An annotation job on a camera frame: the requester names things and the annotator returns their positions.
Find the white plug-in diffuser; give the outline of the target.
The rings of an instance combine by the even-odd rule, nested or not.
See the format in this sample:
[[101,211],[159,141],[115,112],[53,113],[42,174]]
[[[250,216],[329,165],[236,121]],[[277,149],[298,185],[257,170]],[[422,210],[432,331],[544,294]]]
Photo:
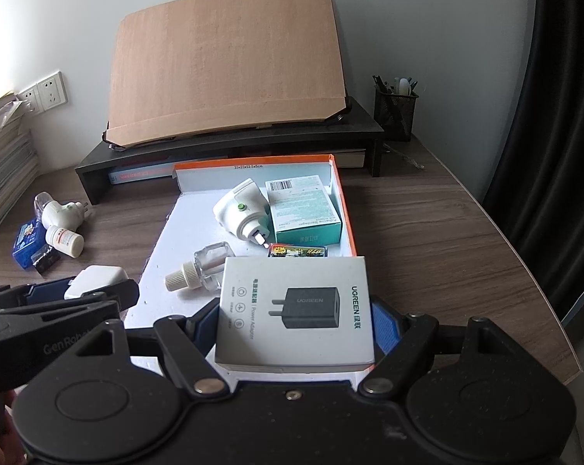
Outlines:
[[243,241],[268,247],[269,204],[252,179],[229,190],[214,205],[217,222],[230,234]]

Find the blue tin box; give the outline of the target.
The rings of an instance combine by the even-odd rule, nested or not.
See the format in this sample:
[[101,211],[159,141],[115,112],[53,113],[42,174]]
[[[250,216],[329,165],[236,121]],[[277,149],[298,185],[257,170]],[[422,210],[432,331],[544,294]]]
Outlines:
[[23,270],[34,268],[46,253],[46,229],[38,219],[23,224],[13,244],[13,260]]

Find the white pill bottle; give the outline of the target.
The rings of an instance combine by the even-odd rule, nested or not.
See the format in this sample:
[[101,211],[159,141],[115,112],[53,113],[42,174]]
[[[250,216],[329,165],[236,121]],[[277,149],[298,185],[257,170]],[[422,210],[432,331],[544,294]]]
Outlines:
[[50,247],[70,258],[80,257],[85,245],[84,237],[81,234],[56,226],[50,226],[46,229],[45,241]]

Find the black monitor riser shelf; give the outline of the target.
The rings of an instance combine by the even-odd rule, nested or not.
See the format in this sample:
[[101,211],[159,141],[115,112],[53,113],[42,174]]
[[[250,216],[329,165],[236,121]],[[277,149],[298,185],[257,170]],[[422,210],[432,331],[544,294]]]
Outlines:
[[363,166],[380,174],[385,131],[353,98],[340,114],[324,122],[278,124],[164,139],[162,142],[120,147],[102,141],[75,168],[90,201],[99,204],[112,187],[109,172],[118,167],[162,162],[260,157],[334,151],[364,152]]

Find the orange white box lid tray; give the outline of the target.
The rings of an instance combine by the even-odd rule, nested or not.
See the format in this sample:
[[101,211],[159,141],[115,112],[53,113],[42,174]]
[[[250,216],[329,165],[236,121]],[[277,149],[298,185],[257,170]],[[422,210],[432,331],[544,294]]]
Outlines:
[[140,297],[124,319],[129,329],[149,327],[169,315],[190,316],[206,305],[212,292],[188,287],[170,291],[173,272],[186,281],[194,253],[226,243],[237,256],[266,257],[278,242],[269,208],[269,184],[287,191],[294,179],[317,176],[339,219],[332,244],[320,240],[330,256],[357,254],[336,158],[332,154],[223,158],[177,163],[173,177],[180,195],[155,243],[139,283]]

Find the teal white carton box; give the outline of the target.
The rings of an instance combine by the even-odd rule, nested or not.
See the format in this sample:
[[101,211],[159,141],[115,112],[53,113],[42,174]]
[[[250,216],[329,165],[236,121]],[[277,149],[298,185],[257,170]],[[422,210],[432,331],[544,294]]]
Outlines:
[[279,244],[337,245],[342,223],[318,175],[266,182],[274,238]]

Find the white usb charger cube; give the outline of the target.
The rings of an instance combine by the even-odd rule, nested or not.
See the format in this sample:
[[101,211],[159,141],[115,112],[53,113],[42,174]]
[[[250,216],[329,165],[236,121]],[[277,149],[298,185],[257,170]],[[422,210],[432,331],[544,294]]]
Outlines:
[[89,265],[68,283],[64,299],[71,300],[83,294],[127,280],[126,271],[117,265]]

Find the playing cards pack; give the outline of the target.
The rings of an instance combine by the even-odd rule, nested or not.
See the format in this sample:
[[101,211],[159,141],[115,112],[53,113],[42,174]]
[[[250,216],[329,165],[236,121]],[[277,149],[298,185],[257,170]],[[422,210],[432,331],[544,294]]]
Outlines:
[[328,249],[326,247],[307,247],[287,244],[271,244],[268,256],[274,258],[305,257],[305,258],[326,258]]

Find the book under riser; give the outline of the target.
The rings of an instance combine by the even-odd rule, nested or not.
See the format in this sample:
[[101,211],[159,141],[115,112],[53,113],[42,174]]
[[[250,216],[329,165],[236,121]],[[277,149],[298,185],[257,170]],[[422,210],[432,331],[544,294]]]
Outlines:
[[108,172],[108,179],[112,186],[134,182],[162,179],[173,175],[172,163],[160,163],[146,166],[117,167]]

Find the black mesh pen holder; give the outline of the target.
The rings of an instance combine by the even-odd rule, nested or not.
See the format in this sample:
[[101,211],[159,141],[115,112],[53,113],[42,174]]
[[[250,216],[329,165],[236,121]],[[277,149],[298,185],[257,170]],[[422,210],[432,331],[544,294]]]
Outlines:
[[385,131],[392,142],[408,142],[413,136],[414,114],[418,99],[415,88],[418,82],[412,78],[395,78],[392,83],[374,76],[375,122]]

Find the white diffuser with bottle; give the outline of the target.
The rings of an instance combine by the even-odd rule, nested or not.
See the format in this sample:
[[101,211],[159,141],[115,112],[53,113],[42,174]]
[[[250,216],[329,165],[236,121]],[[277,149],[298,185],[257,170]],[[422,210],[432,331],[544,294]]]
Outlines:
[[35,196],[34,209],[46,230],[57,227],[77,231],[85,221],[89,206],[79,201],[60,204],[48,192],[43,191]]

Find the white charger retail box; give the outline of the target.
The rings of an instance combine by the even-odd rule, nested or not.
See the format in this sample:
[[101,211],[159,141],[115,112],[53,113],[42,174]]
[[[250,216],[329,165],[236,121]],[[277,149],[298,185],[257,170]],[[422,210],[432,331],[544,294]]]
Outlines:
[[249,372],[366,369],[375,361],[366,262],[227,259],[214,359]]

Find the small black shiny block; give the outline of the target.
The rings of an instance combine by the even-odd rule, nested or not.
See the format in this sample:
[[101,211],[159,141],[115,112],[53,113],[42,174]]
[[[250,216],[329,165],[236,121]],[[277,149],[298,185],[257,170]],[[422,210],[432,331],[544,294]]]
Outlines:
[[31,255],[31,265],[39,273],[44,274],[60,260],[61,254],[53,247],[44,245]]

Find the stack of books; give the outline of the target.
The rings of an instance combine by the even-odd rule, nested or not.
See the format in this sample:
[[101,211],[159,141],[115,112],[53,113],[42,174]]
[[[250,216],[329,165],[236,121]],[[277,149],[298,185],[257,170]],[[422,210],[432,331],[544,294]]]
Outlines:
[[25,114],[14,93],[0,98],[0,225],[39,173],[31,132],[21,127]]

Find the clear glass refill bottle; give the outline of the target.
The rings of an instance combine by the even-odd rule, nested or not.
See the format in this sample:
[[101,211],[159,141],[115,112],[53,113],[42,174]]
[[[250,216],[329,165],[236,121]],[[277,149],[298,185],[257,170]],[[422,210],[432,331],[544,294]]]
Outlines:
[[181,269],[165,276],[165,288],[168,292],[185,289],[219,292],[223,283],[225,262],[234,256],[234,252],[225,241],[203,247],[193,254],[189,262],[184,262]]

